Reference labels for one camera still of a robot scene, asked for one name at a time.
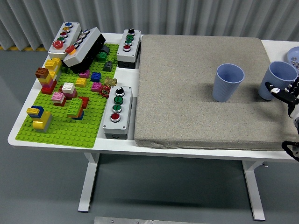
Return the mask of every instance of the gray floor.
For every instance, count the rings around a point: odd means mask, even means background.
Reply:
[[[84,155],[18,150],[7,142],[46,54],[0,50],[1,224],[93,224],[96,216],[256,223],[240,161],[102,154],[90,212],[77,212]],[[264,223],[299,223],[298,174],[299,163],[256,169]]]

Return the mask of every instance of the gray foam pad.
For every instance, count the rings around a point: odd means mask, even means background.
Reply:
[[[233,63],[245,79],[225,103],[212,97],[216,69]],[[145,35],[142,38],[135,140],[153,148],[281,150],[297,130],[287,105],[257,91],[270,64],[261,40]]]

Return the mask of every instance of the red button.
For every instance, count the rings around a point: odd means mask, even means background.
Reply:
[[[123,46],[122,48],[124,51],[130,51],[131,50],[131,47],[129,45],[125,45]]]
[[[118,113],[113,113],[111,114],[110,119],[112,122],[118,122],[121,119],[121,117]]]
[[[67,37],[67,33],[66,32],[62,32],[62,33],[60,33],[60,36],[66,38]]]
[[[53,47],[56,48],[56,49],[61,49],[64,45],[64,43],[62,41],[54,41],[52,43]]]
[[[69,53],[71,53],[74,49],[75,49],[74,45],[70,45],[70,46],[68,46],[68,47],[65,49],[65,52],[69,54]]]

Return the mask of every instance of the blue lego brick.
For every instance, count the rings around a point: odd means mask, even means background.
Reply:
[[[82,115],[81,115],[81,117],[78,117],[78,118],[72,118],[73,120],[82,120],[83,119],[83,117],[84,117],[84,111],[82,112]]]
[[[43,114],[43,107],[42,106],[31,106],[31,108],[35,108],[35,109],[39,109],[39,113],[38,114],[29,114],[29,116],[31,118],[41,118],[42,114]]]
[[[101,78],[102,78],[101,73],[99,73],[99,72],[93,72],[90,81],[92,81],[94,83],[99,83],[100,80],[101,80]]]

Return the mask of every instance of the table leg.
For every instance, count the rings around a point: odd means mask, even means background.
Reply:
[[[82,189],[78,211],[88,212],[90,206],[90,199],[93,192],[94,178],[97,172],[97,166],[98,166],[100,154],[84,153],[84,155],[88,159],[88,166],[87,166],[87,171],[86,171],[86,176],[84,180],[84,185]]]
[[[242,161],[242,164],[246,178],[253,218],[254,220],[264,221],[265,215],[263,213],[262,202],[256,183],[256,176],[254,174],[254,169],[262,165],[263,162]]]

